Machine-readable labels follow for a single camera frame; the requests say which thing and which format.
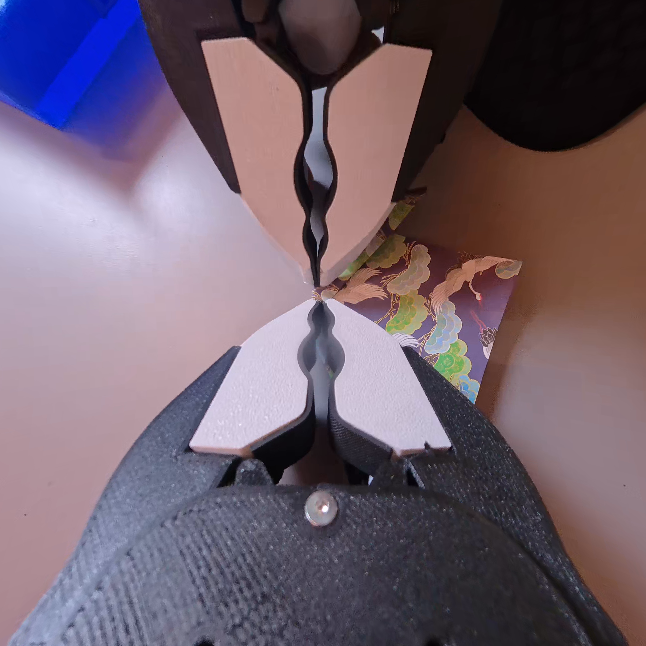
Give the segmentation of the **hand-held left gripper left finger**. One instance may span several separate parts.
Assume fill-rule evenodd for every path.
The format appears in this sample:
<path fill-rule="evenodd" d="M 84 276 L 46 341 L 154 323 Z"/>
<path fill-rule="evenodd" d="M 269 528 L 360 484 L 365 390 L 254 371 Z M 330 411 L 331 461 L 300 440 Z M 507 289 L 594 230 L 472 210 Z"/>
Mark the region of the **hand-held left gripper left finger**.
<path fill-rule="evenodd" d="M 279 482 L 311 450 L 316 430 L 313 319 L 319 305 L 301 303 L 238 348 L 190 439 L 193 452 L 256 459 Z"/>

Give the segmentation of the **blue plastic bin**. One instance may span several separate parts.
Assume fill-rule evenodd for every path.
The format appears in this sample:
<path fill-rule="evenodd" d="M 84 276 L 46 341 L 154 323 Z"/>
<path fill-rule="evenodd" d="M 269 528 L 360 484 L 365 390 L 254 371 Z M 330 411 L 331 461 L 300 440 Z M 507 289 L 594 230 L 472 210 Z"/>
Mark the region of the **blue plastic bin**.
<path fill-rule="evenodd" d="M 137 1 L 1 2 L 1 101 L 26 115 L 126 133 L 165 87 Z"/>

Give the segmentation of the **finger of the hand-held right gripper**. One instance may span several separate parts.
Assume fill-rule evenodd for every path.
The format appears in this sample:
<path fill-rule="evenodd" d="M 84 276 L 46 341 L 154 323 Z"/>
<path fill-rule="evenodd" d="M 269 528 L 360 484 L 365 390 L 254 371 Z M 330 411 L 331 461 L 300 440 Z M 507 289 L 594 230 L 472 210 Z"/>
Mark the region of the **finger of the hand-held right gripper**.
<path fill-rule="evenodd" d="M 311 89 L 295 58 L 247 37 L 202 41 L 216 106 L 248 210 L 313 286 L 304 169 Z"/>
<path fill-rule="evenodd" d="M 320 280 L 335 280 L 390 214 L 431 59 L 428 49 L 380 46 L 326 92 L 335 182 Z"/>

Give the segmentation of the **purple crane patterned paper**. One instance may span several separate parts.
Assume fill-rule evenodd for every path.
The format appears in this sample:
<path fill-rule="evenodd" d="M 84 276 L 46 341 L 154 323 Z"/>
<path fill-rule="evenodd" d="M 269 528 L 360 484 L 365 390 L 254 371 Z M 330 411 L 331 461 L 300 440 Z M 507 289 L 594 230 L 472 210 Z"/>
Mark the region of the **purple crane patterned paper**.
<path fill-rule="evenodd" d="M 365 250 L 313 298 L 375 322 L 475 403 L 523 263 L 402 235 L 423 195 L 409 191 L 397 202 Z"/>

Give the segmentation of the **black textured pad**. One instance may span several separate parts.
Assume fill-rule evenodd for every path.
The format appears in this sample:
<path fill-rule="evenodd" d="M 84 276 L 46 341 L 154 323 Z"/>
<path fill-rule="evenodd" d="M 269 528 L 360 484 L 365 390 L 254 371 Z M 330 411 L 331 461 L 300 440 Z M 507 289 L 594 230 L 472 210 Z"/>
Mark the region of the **black textured pad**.
<path fill-rule="evenodd" d="M 580 147 L 645 105 L 644 1 L 503 1 L 464 100 L 519 147 Z"/>

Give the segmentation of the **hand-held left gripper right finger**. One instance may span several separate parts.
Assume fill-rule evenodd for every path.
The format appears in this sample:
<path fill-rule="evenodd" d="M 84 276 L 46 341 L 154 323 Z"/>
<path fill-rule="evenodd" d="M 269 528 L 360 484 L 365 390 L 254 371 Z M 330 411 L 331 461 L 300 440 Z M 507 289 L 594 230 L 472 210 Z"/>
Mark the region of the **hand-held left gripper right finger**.
<path fill-rule="evenodd" d="M 349 478 L 367 480 L 391 461 L 452 448 L 398 340 L 335 300 L 324 304 L 329 359 L 327 424 Z"/>

